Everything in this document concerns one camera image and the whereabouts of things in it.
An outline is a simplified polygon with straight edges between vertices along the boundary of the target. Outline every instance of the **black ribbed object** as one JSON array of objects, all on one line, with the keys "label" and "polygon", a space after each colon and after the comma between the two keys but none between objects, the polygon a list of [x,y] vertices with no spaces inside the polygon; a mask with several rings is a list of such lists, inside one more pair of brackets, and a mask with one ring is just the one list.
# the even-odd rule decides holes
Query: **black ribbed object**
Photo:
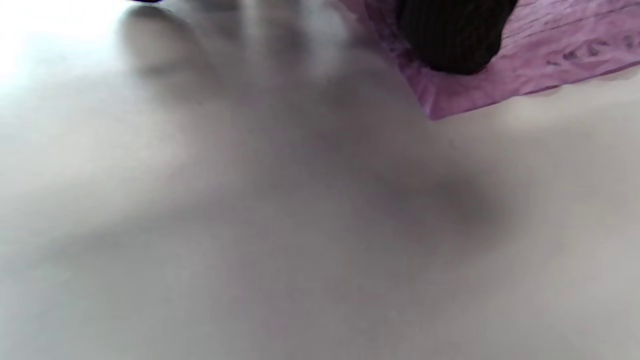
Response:
[{"label": "black ribbed object", "polygon": [[500,51],[518,0],[398,0],[398,27],[418,59],[451,74],[482,71]]}]

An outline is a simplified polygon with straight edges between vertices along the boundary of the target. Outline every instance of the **black object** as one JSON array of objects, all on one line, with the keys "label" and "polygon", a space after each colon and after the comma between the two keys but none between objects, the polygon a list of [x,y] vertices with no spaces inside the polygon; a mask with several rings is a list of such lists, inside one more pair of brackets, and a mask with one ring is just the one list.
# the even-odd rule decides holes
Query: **black object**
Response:
[{"label": "black object", "polygon": [[518,0],[398,0],[398,28],[429,68],[459,75],[482,71],[500,51]]}]

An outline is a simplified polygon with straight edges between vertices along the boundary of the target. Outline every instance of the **table surface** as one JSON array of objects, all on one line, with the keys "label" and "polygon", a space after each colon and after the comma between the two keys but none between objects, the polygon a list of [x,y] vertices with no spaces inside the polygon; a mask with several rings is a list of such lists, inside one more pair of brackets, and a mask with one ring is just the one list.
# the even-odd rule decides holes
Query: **table surface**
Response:
[{"label": "table surface", "polygon": [[7,0],[0,357],[637,359],[637,69],[430,122],[322,0]]}]

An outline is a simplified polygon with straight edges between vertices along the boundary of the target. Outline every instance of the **purple fabric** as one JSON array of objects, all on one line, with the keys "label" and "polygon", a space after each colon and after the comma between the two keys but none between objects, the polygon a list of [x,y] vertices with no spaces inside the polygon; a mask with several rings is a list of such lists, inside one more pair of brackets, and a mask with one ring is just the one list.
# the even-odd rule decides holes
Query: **purple fabric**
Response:
[{"label": "purple fabric", "polygon": [[502,50],[482,73],[430,71],[394,19],[395,0],[341,0],[378,36],[432,119],[640,63],[640,0],[520,0]]}]

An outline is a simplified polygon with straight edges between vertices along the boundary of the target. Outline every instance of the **gray surface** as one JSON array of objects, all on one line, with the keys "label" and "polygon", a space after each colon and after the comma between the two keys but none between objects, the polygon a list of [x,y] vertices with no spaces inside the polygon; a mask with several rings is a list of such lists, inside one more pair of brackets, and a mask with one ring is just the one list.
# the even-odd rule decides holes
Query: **gray surface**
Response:
[{"label": "gray surface", "polygon": [[320,0],[89,3],[0,14],[2,359],[637,359],[634,70],[432,123]]}]

